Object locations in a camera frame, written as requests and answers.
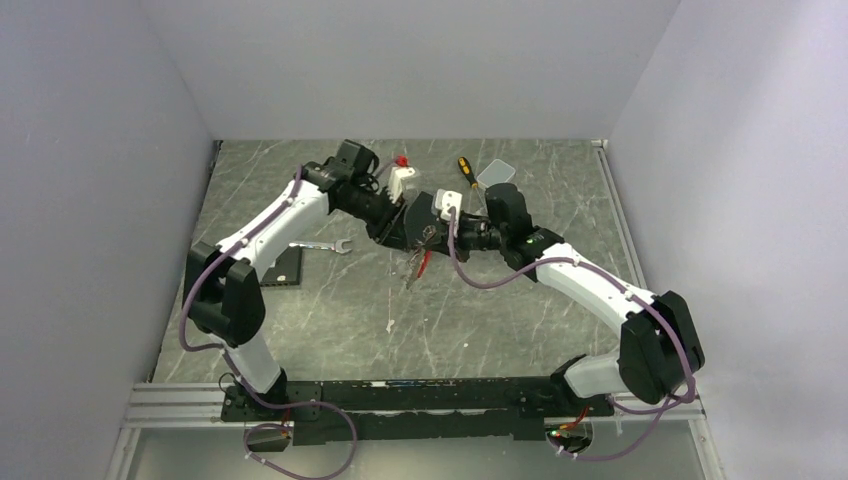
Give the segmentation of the black rectangular block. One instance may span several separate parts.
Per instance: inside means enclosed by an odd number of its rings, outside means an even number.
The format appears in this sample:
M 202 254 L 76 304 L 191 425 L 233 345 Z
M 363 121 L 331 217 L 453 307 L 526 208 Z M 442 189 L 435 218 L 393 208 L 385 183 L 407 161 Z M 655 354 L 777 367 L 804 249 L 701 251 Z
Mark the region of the black rectangular block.
M 422 235 L 428 227 L 437 227 L 439 217 L 433 213 L 434 196 L 421 192 L 407 205 L 404 231 L 408 236 Z

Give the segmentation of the small white square box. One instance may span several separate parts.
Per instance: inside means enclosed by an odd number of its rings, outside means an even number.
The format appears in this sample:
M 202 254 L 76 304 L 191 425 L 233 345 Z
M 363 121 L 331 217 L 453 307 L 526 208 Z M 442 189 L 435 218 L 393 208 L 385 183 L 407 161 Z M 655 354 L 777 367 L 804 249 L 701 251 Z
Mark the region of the small white square box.
M 516 169 L 501 159 L 492 160 L 478 175 L 481 188 L 487 189 L 500 183 L 510 183 L 516 174 Z

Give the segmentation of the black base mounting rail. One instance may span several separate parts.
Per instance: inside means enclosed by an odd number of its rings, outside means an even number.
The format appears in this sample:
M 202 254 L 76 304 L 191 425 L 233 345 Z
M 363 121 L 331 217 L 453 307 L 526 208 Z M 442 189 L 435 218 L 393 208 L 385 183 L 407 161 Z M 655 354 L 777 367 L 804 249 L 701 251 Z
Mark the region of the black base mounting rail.
M 580 399 L 544 376 L 290 381 L 284 394 L 250 397 L 238 384 L 224 391 L 225 423 L 293 424 L 297 446 L 349 440 L 509 437 L 535 441 L 546 429 L 592 417 L 610 417 L 602 395 Z

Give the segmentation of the black network switch box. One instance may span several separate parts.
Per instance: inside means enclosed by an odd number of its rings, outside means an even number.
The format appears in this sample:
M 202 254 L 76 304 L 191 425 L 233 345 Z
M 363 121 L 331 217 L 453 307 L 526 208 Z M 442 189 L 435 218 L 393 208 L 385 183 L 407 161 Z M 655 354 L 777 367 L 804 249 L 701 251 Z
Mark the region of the black network switch box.
M 303 249 L 289 247 L 282 252 L 266 271 L 260 281 L 260 286 L 288 287 L 299 286 L 302 280 Z

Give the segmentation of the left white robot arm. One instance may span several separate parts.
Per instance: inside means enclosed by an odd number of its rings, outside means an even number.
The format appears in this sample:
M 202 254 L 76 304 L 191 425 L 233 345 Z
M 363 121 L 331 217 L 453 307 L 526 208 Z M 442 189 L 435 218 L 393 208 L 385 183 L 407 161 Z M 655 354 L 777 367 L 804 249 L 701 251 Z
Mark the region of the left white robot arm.
M 343 141 L 324 162 L 297 167 L 282 194 L 235 233 L 193 245 L 187 255 L 178 336 L 187 352 L 221 351 L 264 420 L 287 406 L 287 375 L 262 334 L 260 282 L 277 258 L 336 210 L 364 222 L 378 244 L 404 250 L 401 219 L 419 172 L 404 161 L 381 164 L 364 145 Z

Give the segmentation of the aluminium frame rail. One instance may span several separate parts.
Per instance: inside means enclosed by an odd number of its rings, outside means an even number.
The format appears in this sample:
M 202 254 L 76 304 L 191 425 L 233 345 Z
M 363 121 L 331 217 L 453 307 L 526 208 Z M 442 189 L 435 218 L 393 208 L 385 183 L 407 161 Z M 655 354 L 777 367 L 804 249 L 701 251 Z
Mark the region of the aluminium frame rail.
M 623 406 L 636 409 L 647 407 L 631 395 L 620 395 L 616 400 Z M 125 409 L 123 428 L 240 428 L 258 425 L 259 421 L 225 421 L 222 419 L 224 392 L 213 383 L 155 384 L 141 383 L 133 387 Z M 661 421 L 705 421 L 707 416 L 700 400 L 677 406 L 666 411 Z M 482 415 L 482 409 L 449 410 L 437 409 L 434 416 L 449 413 Z M 644 422 L 653 415 L 633 415 L 616 412 L 612 416 L 592 416 L 593 423 L 613 422 L 616 424 Z

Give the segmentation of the silver open-end wrench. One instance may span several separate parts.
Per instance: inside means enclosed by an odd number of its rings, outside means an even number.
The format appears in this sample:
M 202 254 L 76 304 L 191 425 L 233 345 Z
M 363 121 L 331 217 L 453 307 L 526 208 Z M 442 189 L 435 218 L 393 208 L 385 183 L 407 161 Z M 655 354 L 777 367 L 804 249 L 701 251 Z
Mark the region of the silver open-end wrench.
M 299 247 L 311 250 L 331 251 L 339 255 L 346 255 L 352 251 L 349 246 L 350 239 L 340 239 L 333 242 L 322 241 L 293 241 L 289 243 L 289 247 Z

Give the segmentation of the red and white keychain tag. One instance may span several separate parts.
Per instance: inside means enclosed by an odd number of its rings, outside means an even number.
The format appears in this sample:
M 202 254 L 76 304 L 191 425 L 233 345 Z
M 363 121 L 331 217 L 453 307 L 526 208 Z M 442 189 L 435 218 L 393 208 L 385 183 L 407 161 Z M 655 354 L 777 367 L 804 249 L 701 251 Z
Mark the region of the red and white keychain tag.
M 408 272 L 404 281 L 406 290 L 411 290 L 413 284 L 423 275 L 439 239 L 437 228 L 434 225 L 428 225 L 422 230 L 420 237 L 413 242 L 412 254 L 407 262 Z

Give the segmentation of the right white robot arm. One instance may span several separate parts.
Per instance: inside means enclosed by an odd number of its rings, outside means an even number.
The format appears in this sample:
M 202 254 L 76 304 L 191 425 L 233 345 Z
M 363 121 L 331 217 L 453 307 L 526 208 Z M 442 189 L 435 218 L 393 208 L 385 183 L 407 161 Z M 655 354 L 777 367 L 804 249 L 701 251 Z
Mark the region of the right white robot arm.
M 628 283 L 580 254 L 557 233 L 536 225 L 524 195 L 510 183 L 489 188 L 484 215 L 461 210 L 454 191 L 421 193 L 405 215 L 410 239 L 428 250 L 446 252 L 459 265 L 474 250 L 498 251 L 513 269 L 508 277 L 469 285 L 494 289 L 521 276 L 556 290 L 598 317 L 616 336 L 610 353 L 578 356 L 551 376 L 551 401 L 574 415 L 591 397 L 630 393 L 657 411 L 691 403 L 694 374 L 705 363 L 686 301 L 677 293 L 655 294 Z

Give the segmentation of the yellow black screwdriver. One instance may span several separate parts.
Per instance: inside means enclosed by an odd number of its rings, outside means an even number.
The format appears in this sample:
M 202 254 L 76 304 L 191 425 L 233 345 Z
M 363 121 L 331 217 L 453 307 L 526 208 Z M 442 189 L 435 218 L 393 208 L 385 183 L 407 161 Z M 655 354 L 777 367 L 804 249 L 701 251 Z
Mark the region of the yellow black screwdriver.
M 461 156 L 457 159 L 457 165 L 459 171 L 465 178 L 466 182 L 469 184 L 470 188 L 474 191 L 477 191 L 479 187 L 479 182 L 476 178 L 476 175 L 472 169 L 469 160 L 466 157 Z

